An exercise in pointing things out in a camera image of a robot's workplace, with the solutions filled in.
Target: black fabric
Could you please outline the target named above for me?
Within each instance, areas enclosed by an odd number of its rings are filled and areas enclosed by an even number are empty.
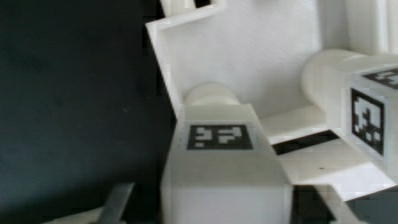
[[[297,185],[290,224],[329,224],[336,220],[315,186]]]
[[[100,207],[132,181],[141,220],[157,217],[175,130],[145,29],[159,8],[155,0],[0,1],[0,223]]]

